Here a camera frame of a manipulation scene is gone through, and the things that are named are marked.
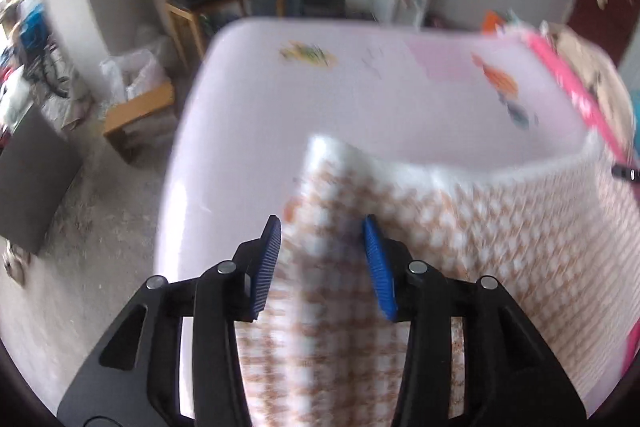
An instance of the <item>floor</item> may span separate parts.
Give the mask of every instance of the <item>floor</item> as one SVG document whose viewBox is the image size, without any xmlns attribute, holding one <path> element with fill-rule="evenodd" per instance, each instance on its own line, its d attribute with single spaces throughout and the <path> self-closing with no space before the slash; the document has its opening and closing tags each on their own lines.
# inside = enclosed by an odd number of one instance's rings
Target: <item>floor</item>
<svg viewBox="0 0 640 427">
<path fill-rule="evenodd" d="M 0 271 L 0 337 L 52 412 L 104 329 L 152 274 L 171 138 L 126 165 L 95 117 L 82 124 L 69 140 L 84 164 L 31 258 L 25 287 Z"/>
</svg>

